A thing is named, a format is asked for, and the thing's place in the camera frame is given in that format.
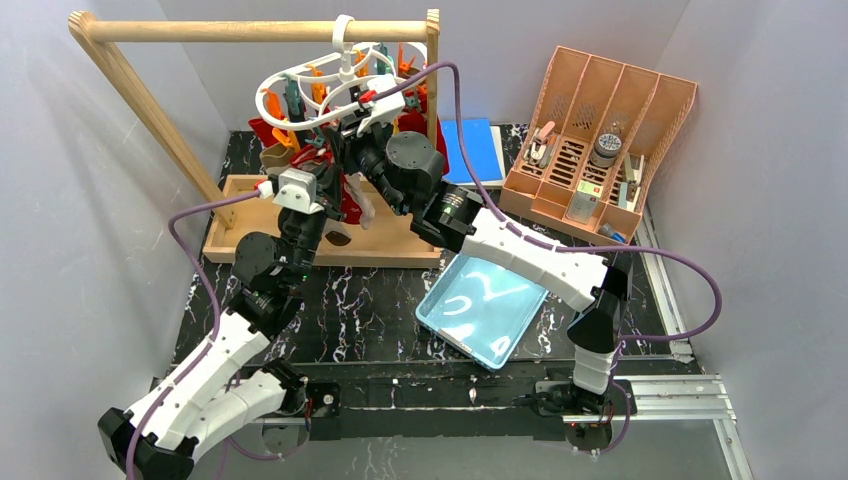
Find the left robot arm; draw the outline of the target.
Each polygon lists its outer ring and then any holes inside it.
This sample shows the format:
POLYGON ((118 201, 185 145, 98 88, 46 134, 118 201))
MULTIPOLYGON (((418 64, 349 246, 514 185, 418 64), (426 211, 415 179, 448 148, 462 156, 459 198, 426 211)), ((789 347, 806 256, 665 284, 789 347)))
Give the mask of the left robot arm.
POLYGON ((301 310, 297 288, 312 270, 328 221, 343 214, 343 175, 332 164, 289 167, 256 185, 253 197, 280 206, 277 235, 251 232, 237 247, 240 289, 214 304, 211 332, 158 386, 98 422, 110 459, 129 479, 185 479, 211 447, 264 415, 310 418, 308 378, 273 360, 225 387, 301 310))

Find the beige sock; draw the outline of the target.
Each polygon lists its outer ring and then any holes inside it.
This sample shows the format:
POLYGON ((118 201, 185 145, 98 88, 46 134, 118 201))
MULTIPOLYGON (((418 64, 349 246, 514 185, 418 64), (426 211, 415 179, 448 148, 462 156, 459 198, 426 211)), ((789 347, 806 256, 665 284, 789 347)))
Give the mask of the beige sock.
POLYGON ((359 173, 346 175, 346 191, 353 198, 355 204, 361 210, 359 225, 363 230, 368 230, 376 216, 376 210, 370 198, 362 188, 362 176, 359 173))

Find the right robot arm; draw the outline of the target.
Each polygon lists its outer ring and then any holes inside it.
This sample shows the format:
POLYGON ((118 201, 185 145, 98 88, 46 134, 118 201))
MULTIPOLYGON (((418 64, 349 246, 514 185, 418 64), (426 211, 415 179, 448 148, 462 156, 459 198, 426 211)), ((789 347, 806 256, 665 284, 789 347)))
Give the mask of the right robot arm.
POLYGON ((560 243, 536 237, 487 206, 484 192, 444 177, 445 156, 418 132, 345 120, 325 127, 334 162, 361 174, 411 230, 440 248, 489 261, 539 285, 576 313, 567 328, 575 366, 563 393, 537 399, 550 412, 610 414, 620 323, 632 290, 632 259, 565 253, 560 243))

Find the white sock hanger with clips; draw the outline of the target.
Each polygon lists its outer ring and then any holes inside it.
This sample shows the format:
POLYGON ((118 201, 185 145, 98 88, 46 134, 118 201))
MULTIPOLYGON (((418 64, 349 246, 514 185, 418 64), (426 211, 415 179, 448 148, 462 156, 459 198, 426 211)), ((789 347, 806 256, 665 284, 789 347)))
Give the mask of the white sock hanger with clips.
POLYGON ((388 73, 398 86, 377 99, 400 91, 405 100, 393 122, 394 131, 401 117, 417 111, 424 133, 438 142, 437 75, 421 73, 437 60, 439 12, 430 10, 421 28, 379 22, 384 34, 369 31, 356 42, 354 29, 363 25, 350 15, 339 15, 330 28, 328 54, 274 73, 259 84, 254 94, 258 117, 274 127, 279 143, 295 151, 325 147, 322 129, 345 117, 365 118, 368 111, 360 102, 367 91, 365 83, 388 73))

